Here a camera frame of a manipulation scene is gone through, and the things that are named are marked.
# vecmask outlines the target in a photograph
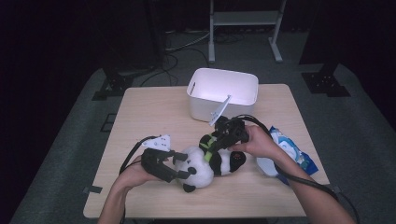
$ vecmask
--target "panda ear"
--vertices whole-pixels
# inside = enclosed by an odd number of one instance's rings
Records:
[[[196,190],[196,187],[195,187],[195,186],[188,185],[188,184],[183,184],[183,189],[184,189],[184,191],[190,193],[190,192],[195,191],[195,190]]]
[[[234,172],[239,167],[241,167],[245,161],[247,160],[247,156],[245,153],[240,151],[233,151],[230,155],[230,172]]]
[[[189,169],[187,169],[187,171],[189,171],[189,173],[192,174],[192,175],[196,175],[197,174],[197,170],[194,167],[189,167]]]

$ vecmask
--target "white shelf leg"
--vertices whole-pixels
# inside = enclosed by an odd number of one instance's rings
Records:
[[[277,40],[277,35],[279,34],[280,23],[282,22],[282,18],[283,18],[283,12],[285,11],[286,1],[287,0],[283,0],[281,5],[280,5],[280,9],[279,9],[279,12],[278,12],[277,18],[276,18],[276,25],[275,25],[274,35],[272,37],[268,38],[268,41],[269,41],[270,46],[271,46],[271,50],[272,50],[272,52],[274,54],[275,61],[277,63],[282,63],[283,62],[282,56],[280,55],[279,49],[278,49],[277,44],[276,44],[276,40]]]
[[[213,22],[213,15],[214,15],[214,0],[210,0],[210,24],[209,24],[209,62],[215,62],[215,43],[213,41],[214,36],[214,22]]]

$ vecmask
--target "metal shelf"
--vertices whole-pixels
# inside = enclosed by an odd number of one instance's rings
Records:
[[[278,11],[214,12],[213,24],[226,25],[275,25]]]

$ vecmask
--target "black cable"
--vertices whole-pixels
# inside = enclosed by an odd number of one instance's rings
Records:
[[[265,127],[265,125],[263,123],[261,123],[258,119],[254,118],[253,116],[251,116],[251,115],[240,115],[240,116],[237,116],[237,118],[240,118],[240,119],[243,119],[243,120],[247,120],[247,121],[250,121],[250,122],[253,122],[253,123],[259,125],[259,127],[261,127],[272,138],[272,136],[270,134],[270,131],[267,129],[267,127]]]
[[[143,75],[150,74],[150,73],[154,72],[156,69],[157,69],[157,65],[152,66],[152,67],[148,68],[147,70],[144,70],[141,72],[136,72],[136,73],[131,73],[131,74],[129,74],[128,72],[125,72],[125,73],[127,73],[127,75],[121,75],[121,76],[122,77],[140,77]]]
[[[131,164],[129,164],[129,165],[127,165],[127,166],[125,167],[125,170],[128,169],[128,167],[130,167],[130,166],[132,166],[132,165],[135,165],[135,164],[137,164],[137,163],[139,163],[139,162],[141,162],[141,161],[134,161],[134,162],[132,162]]]
[[[208,31],[207,31],[206,29],[204,29],[204,30],[196,30],[196,31],[186,29],[186,30],[182,31],[181,33],[182,33],[182,34],[185,34],[185,35],[197,35],[197,36],[202,36],[201,33],[207,34],[207,32],[208,32]]]
[[[330,194],[332,197],[334,197],[334,199],[336,201],[338,201],[338,197],[334,193],[334,191],[332,191],[331,189],[327,188],[326,186],[321,185],[321,184],[319,184],[319,183],[317,183],[315,181],[311,181],[311,180],[307,180],[307,179],[304,179],[304,178],[300,178],[300,177],[295,176],[295,175],[289,175],[288,173],[286,173],[282,169],[280,169],[275,163],[274,163],[274,165],[275,165],[276,171],[278,173],[280,173],[281,175],[285,176],[287,179],[292,180],[294,182],[298,182],[300,184],[305,184],[305,185],[307,185],[309,187],[312,187],[312,188],[315,188],[315,189],[320,189],[320,190]]]
[[[174,59],[176,60],[175,64],[172,65],[170,68],[163,69],[161,72],[155,73],[155,74],[153,74],[153,75],[147,77],[147,78],[139,85],[139,87],[143,87],[143,85],[144,85],[146,82],[148,82],[150,79],[152,79],[153,77],[156,77],[156,76],[158,76],[158,75],[160,75],[160,74],[163,74],[163,73],[166,73],[168,76],[173,77],[174,79],[177,80],[177,83],[178,83],[178,78],[175,77],[175,76],[173,76],[173,75],[170,75],[170,74],[169,74],[169,71],[172,70],[172,69],[174,69],[174,68],[177,66],[177,64],[178,64],[178,59],[177,59],[177,57],[175,57],[174,55],[171,55],[171,54],[167,54],[166,56],[169,56],[169,57],[174,58]]]
[[[353,203],[352,203],[352,201],[350,201],[349,199],[348,199],[348,197],[343,193],[343,192],[338,192],[338,194],[339,195],[341,195],[345,200],[346,200],[346,202],[349,204],[349,206],[352,208],[352,210],[353,210],[353,213],[355,214],[355,218],[356,218],[356,223],[361,223],[361,218],[359,217],[359,213],[358,213],[358,210],[356,209],[356,207],[353,205]]]
[[[203,58],[205,59],[206,67],[208,67],[208,68],[210,67],[210,65],[209,65],[209,60],[206,58],[205,54],[204,54],[203,52],[201,52],[200,50],[198,50],[198,49],[176,49],[176,50],[170,51],[170,53],[176,53],[176,52],[179,52],[179,51],[182,51],[182,50],[193,50],[193,51],[197,51],[197,52],[200,53],[200,54],[203,56]]]
[[[128,167],[128,162],[131,160],[132,156],[136,153],[137,149],[142,146],[142,144],[149,140],[149,139],[154,139],[157,138],[158,136],[149,136],[149,137],[145,137],[142,140],[140,140],[138,143],[136,143],[136,145],[134,145],[134,147],[131,149],[131,151],[129,152],[128,156],[126,157],[125,161],[122,163],[122,166],[120,168],[120,172],[119,174],[121,174],[127,167]]]
[[[207,33],[207,34],[205,34],[205,35],[203,35],[203,36],[201,36],[201,37],[199,37],[199,38],[197,38],[197,39],[191,41],[190,43],[187,43],[187,44],[184,44],[184,45],[175,47],[175,48],[171,48],[171,49],[167,48],[167,49],[165,49],[165,51],[173,52],[173,51],[175,51],[175,50],[184,49],[184,48],[186,48],[186,47],[189,47],[189,46],[192,46],[192,45],[196,45],[196,44],[200,43],[201,41],[207,39],[207,37],[208,37],[209,35],[210,35],[210,33]]]
[[[169,77],[169,86],[177,86],[177,83],[178,83],[178,78],[177,77],[175,77],[174,75],[172,75],[172,74],[170,74],[167,70],[163,70],[167,75],[168,75],[168,77]],[[176,80],[176,83],[175,83],[175,85],[172,85],[172,78],[174,78],[175,80]]]

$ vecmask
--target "snack package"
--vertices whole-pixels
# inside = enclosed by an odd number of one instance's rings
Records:
[[[273,137],[274,142],[276,142],[292,159],[294,159],[308,175],[312,175],[318,171],[318,167],[311,158],[306,153],[302,152],[294,142],[284,135],[279,129],[274,126],[271,127],[270,134]],[[289,184],[286,177],[276,171],[272,160],[267,158],[257,158],[256,160],[259,165],[259,170],[262,171],[264,175],[277,177],[284,184]]]

